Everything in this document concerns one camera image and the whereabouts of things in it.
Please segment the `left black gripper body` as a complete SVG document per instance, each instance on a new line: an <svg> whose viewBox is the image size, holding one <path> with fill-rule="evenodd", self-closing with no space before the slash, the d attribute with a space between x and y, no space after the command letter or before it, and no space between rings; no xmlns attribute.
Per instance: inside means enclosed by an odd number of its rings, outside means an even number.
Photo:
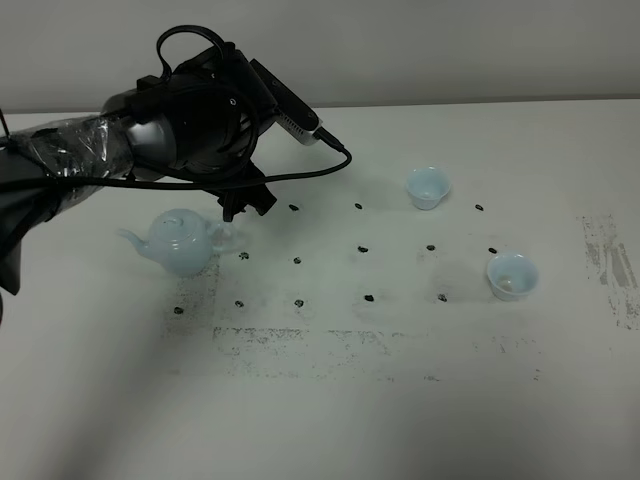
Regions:
<svg viewBox="0 0 640 480"><path fill-rule="evenodd" d="M251 141L250 114L264 133L273 124L273 94L232 42L178 65L166 80L164 118L173 145L164 172L195 180L236 166Z"/></svg>

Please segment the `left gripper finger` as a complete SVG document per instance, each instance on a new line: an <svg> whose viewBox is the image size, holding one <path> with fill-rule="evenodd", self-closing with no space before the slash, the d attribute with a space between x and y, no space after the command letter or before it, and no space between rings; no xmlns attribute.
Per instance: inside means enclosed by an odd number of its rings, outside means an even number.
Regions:
<svg viewBox="0 0 640 480"><path fill-rule="evenodd" d="M224 222L232 222L247 206L254 208L260 216L265 215L277 202L265 184L219 191L217 197Z"/></svg>

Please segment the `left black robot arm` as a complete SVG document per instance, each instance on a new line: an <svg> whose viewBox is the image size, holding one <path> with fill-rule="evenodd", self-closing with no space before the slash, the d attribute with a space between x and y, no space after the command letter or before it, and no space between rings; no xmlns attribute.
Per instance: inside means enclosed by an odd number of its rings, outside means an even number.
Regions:
<svg viewBox="0 0 640 480"><path fill-rule="evenodd" d="M87 199L108 180L164 176L202 185L223 218L252 206L266 213L265 187L227 193L221 184L258 180L251 156L274 122L277 101L256 64L231 42L212 46L161 76L145 76L108 99L100 114L66 119L1 140L1 287L20 289L21 241L32 228Z"/></svg>

